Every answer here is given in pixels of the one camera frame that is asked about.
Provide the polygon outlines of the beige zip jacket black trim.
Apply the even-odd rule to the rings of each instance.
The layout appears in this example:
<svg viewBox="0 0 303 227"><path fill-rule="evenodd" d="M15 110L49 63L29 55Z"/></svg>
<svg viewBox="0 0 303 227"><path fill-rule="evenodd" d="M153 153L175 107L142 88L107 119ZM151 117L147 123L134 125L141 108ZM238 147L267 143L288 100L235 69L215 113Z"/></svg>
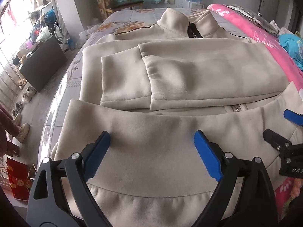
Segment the beige zip jacket black trim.
<svg viewBox="0 0 303 227"><path fill-rule="evenodd" d="M217 185L194 146L197 130L224 151L263 160L273 188L286 180L263 139L294 143L302 128L302 72L261 32L235 36L208 10L166 9L154 25L106 35L83 51L52 157L61 160L107 131L110 147L88 188L113 226L191 226Z"/></svg>

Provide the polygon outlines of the cyan cartoon clothing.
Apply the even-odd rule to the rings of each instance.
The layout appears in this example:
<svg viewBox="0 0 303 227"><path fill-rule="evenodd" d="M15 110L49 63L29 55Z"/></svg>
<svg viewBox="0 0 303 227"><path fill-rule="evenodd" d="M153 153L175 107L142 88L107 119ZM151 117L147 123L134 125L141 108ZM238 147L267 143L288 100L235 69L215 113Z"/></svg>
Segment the cyan cartoon clothing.
<svg viewBox="0 0 303 227"><path fill-rule="evenodd" d="M280 45L288 52L296 66L303 70L302 39L294 34L282 34L278 37Z"/></svg>

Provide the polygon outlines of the red gift bag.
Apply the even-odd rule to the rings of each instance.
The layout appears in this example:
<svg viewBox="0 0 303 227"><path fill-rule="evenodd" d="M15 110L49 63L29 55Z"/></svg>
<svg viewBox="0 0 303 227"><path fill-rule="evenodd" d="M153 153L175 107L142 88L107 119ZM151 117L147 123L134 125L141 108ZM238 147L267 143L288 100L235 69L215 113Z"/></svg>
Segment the red gift bag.
<svg viewBox="0 0 303 227"><path fill-rule="evenodd" d="M15 199L28 201L32 182L28 177L27 166L21 162L7 158L9 184Z"/></svg>

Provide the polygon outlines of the white sneaker pair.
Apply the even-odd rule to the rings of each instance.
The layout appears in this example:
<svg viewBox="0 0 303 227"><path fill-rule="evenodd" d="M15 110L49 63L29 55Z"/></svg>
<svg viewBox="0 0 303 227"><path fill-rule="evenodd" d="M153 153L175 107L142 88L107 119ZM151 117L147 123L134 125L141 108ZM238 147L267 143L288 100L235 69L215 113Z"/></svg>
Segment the white sneaker pair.
<svg viewBox="0 0 303 227"><path fill-rule="evenodd" d="M22 94L22 102L29 103L31 102L33 96L37 93L36 89L32 86L26 88L25 92Z"/></svg>

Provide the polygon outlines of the grey slipper pair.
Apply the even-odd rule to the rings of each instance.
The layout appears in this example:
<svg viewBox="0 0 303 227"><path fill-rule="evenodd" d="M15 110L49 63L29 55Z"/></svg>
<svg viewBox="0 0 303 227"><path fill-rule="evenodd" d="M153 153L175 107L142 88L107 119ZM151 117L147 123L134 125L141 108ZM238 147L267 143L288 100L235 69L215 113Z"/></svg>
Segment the grey slipper pair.
<svg viewBox="0 0 303 227"><path fill-rule="evenodd" d="M16 103L15 103L15 106L14 106L14 108L13 108L13 110L12 110L12 116L13 116L13 117L16 117L17 114L20 114L21 111L22 111L22 109L23 109L23 107L24 107L24 104L23 104L22 101L16 102Z"/></svg>

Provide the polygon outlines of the person in maroon trousers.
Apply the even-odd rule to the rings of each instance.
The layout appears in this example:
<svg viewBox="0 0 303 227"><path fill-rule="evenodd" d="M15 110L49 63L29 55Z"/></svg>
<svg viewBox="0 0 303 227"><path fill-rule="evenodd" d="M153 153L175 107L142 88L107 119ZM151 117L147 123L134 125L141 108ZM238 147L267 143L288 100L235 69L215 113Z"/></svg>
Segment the person in maroon trousers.
<svg viewBox="0 0 303 227"><path fill-rule="evenodd" d="M9 156L20 155L20 147L7 139L7 133L22 143L27 137L30 129L28 123L20 124L22 116L12 117L1 105L1 157L5 154Z"/></svg>

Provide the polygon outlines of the dark low cabinet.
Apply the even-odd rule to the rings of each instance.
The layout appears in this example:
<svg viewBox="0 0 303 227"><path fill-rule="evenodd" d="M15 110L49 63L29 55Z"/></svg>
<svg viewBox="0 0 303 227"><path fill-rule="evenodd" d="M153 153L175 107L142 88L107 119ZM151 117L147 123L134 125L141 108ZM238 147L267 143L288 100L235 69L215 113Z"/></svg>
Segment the dark low cabinet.
<svg viewBox="0 0 303 227"><path fill-rule="evenodd" d="M24 61L20 73L36 91L41 92L66 62L65 53L53 35Z"/></svg>

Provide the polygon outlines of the grey patterned pillow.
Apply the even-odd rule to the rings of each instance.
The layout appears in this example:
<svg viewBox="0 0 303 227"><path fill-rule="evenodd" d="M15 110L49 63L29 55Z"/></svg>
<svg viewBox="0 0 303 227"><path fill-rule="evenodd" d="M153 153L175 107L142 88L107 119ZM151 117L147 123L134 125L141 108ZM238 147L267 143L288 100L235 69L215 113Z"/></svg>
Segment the grey patterned pillow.
<svg viewBox="0 0 303 227"><path fill-rule="evenodd" d="M270 35L278 37L278 30L272 24L263 19L260 15L257 15L255 12L238 5L227 5L227 7L245 17L255 26L262 28Z"/></svg>

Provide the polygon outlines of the white plastic bag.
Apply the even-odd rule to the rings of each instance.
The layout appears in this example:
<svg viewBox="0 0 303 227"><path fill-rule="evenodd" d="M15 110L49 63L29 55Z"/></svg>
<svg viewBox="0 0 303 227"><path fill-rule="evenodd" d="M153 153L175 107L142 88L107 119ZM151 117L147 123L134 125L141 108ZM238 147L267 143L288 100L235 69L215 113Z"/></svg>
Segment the white plastic bag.
<svg viewBox="0 0 303 227"><path fill-rule="evenodd" d="M97 32L97 30L99 29L99 27L101 26L101 24L97 24L94 26L89 26L86 30L82 31L79 33L79 37L81 40L87 40L88 38L90 38L90 36Z"/></svg>

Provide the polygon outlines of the blue bicycle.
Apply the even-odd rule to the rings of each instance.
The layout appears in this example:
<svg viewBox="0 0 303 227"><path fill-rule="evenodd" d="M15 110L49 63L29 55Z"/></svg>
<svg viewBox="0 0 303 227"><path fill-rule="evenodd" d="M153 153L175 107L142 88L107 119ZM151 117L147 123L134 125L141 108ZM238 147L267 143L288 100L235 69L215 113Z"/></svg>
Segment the blue bicycle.
<svg viewBox="0 0 303 227"><path fill-rule="evenodd" d="M63 39L64 39L63 32L58 23L58 19L56 18L54 10L51 9L48 12L46 12L43 18L50 34L55 36L59 44L63 44Z"/></svg>

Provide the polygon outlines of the wall power socket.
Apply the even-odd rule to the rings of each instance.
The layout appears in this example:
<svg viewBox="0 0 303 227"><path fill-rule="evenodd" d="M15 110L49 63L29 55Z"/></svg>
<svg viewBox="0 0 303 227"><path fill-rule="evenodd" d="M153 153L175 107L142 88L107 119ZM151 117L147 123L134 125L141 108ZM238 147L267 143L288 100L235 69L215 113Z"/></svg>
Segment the wall power socket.
<svg viewBox="0 0 303 227"><path fill-rule="evenodd" d="M175 4L175 0L165 0L164 2L166 4L170 4L170 5L174 5Z"/></svg>

